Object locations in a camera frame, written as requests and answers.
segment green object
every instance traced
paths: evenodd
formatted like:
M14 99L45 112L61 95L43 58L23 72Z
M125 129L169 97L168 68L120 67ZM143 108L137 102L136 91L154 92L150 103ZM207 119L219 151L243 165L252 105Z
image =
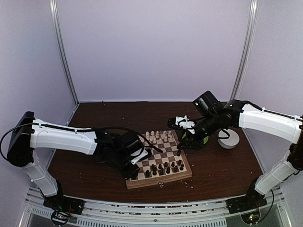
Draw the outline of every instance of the green object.
M208 139L209 139L209 136L206 136L204 139L203 139L203 143L206 144L208 142Z

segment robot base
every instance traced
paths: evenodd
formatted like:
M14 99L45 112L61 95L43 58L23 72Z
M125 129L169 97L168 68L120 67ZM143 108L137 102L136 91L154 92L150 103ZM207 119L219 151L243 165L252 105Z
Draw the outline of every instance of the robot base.
M233 199L229 199L226 201L227 208L230 214L245 212L248 210L256 209L257 206L262 207L267 205L267 201L265 198L259 199L258 202L256 200L251 201L251 197L245 195L242 197L237 197Z
M84 207L84 201L75 199L75 198L69 198L69 197L64 197L64 202L66 204L71 205L71 213L72 214L82 214L82 210ZM52 208L47 201L44 200L43 206ZM65 207L62 209L62 212L69 213L70 212L70 207Z

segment vertical metal pole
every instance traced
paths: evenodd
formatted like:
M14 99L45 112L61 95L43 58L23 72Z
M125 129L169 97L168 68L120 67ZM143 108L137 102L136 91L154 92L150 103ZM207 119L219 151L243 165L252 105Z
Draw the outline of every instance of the vertical metal pole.
M249 15L248 24L247 24L244 48L243 48L243 52L242 52L240 65L238 68L236 81L233 86L231 99L237 98L237 96L239 95L240 88L241 88L241 82L243 80L245 69L247 67L247 57L248 57L248 54L249 54L249 51L251 48L251 44L252 44L252 38L253 38L253 33L254 33L256 18L257 18L257 8L258 8L258 0L251 0L250 15Z
M53 17L53 25L54 25L55 31L56 31L57 42L58 42L59 51L60 51L60 58L61 58L61 62L62 62L62 65L63 65L64 73L65 73L67 83L68 83L72 98L74 100L74 103L75 103L75 105L78 105L79 101L78 101L78 97L77 97L77 94L76 94L76 91L75 91L74 84L73 84L72 79L71 79L71 72L70 72L70 69L68 67L67 58L66 58L66 54L65 54L65 49L64 49L64 45L63 45L63 39L62 39L60 23L59 23L59 16L58 16L58 10L57 10L57 1L56 0L50 0L50 5L51 5L51 13L52 13L52 17Z

